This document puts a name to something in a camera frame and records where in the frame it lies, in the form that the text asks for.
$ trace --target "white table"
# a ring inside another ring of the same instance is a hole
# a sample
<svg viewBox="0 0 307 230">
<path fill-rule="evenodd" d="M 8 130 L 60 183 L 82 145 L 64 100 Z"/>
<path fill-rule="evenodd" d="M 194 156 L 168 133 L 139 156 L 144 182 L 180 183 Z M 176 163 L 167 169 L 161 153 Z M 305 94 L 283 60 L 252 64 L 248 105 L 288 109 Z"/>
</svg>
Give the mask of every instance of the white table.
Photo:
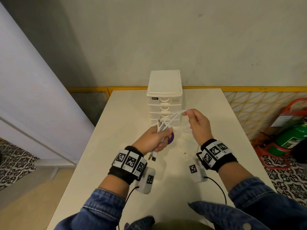
<svg viewBox="0 0 307 230">
<path fill-rule="evenodd" d="M 60 220 L 80 210 L 109 172 L 118 151 L 131 145 L 150 127 L 146 102 L 146 90 L 113 91 L 48 230 L 53 229 Z M 253 175 L 274 189 L 221 89 L 184 89 L 183 108 L 196 108 L 207 116 L 213 136 L 230 147 L 238 161 Z M 187 122 L 187 117 L 183 116 L 182 127 L 176 128 L 186 128 Z M 174 129 L 174 134 L 174 141 L 159 153 L 157 161 L 148 162 L 149 167 L 156 169 L 151 192 L 147 195 L 137 191 L 132 193 L 123 211 L 121 229 L 126 222 L 131 223 L 146 215 L 153 215 L 156 222 L 185 218 L 206 223 L 203 217 L 189 208 L 187 202 L 205 200 L 224 203 L 221 190 L 212 181 L 192 182 L 189 168 L 186 166 L 187 154 L 184 155 L 182 147 L 182 142 L 189 133 Z M 227 193 L 216 172 L 209 170 L 207 175 Z M 233 206 L 228 197 L 227 202 Z"/>
</svg>

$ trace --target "purple sticker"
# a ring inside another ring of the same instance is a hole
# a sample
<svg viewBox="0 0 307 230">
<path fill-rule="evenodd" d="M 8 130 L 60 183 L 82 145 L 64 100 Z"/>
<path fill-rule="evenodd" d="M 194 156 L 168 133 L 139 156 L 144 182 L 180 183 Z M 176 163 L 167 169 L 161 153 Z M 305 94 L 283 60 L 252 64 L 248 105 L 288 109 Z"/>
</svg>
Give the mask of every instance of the purple sticker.
<svg viewBox="0 0 307 230">
<path fill-rule="evenodd" d="M 174 133 L 172 132 L 172 136 L 171 136 L 171 138 L 169 138 L 168 144 L 170 144 L 171 142 L 173 142 L 173 140 L 174 140 Z"/>
</svg>

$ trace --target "wristband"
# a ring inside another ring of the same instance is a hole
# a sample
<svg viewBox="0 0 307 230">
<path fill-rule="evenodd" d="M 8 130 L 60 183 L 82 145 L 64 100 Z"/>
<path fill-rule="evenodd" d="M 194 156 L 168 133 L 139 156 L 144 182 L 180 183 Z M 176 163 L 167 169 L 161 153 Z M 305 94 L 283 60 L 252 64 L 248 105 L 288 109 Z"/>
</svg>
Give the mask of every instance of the wristband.
<svg viewBox="0 0 307 230">
<path fill-rule="evenodd" d="M 232 154 L 232 150 L 228 148 L 220 140 L 210 139 L 201 146 L 202 152 L 196 154 L 206 170 L 214 170 L 216 172 L 226 163 L 238 162 Z"/>
<path fill-rule="evenodd" d="M 108 174 L 117 176 L 130 185 L 135 179 L 141 179 L 146 166 L 144 155 L 135 147 L 127 146 L 119 151 Z"/>
</svg>

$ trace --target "plastic drawer organizer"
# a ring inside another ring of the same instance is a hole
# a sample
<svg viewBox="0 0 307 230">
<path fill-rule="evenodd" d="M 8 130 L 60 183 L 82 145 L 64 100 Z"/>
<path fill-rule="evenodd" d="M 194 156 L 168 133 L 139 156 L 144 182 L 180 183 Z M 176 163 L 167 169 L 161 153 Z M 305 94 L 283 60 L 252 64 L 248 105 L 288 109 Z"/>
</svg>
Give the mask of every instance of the plastic drawer organizer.
<svg viewBox="0 0 307 230">
<path fill-rule="evenodd" d="M 172 114 L 182 110 L 182 84 L 180 70 L 151 71 L 147 89 L 150 124 L 166 120 Z M 170 124 L 179 126 L 181 115 Z"/>
</svg>

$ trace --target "green fire extinguisher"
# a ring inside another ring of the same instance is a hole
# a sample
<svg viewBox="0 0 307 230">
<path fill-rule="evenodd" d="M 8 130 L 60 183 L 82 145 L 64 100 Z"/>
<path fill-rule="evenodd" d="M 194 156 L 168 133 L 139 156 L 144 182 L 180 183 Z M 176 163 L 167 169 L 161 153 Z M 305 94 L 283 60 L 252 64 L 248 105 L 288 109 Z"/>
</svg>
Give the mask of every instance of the green fire extinguisher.
<svg viewBox="0 0 307 230">
<path fill-rule="evenodd" d="M 274 145 L 269 146 L 267 151 L 274 156 L 282 156 L 289 149 L 294 148 L 298 143 L 303 141 L 307 137 L 307 122 L 297 124 L 293 127 L 290 127 L 281 133 L 279 133 L 274 140 L 274 143 L 277 144 L 281 149 L 278 149 Z"/>
</svg>

